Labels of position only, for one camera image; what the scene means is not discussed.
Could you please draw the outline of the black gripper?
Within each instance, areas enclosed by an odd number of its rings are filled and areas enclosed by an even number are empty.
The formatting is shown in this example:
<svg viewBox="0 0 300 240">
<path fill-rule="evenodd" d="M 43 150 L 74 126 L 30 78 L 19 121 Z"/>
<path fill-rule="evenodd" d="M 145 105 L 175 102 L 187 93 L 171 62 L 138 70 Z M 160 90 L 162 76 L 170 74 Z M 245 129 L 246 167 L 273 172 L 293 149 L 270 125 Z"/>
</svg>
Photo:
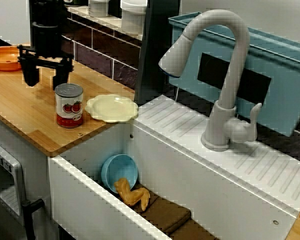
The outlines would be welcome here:
<svg viewBox="0 0 300 240">
<path fill-rule="evenodd" d="M 53 86 L 68 82 L 73 71 L 73 55 L 62 51 L 62 36 L 59 26 L 31 24 L 30 46 L 18 45 L 18 62 L 21 65 L 24 80 L 30 87 L 39 82 L 39 67 L 55 69 Z"/>
</svg>

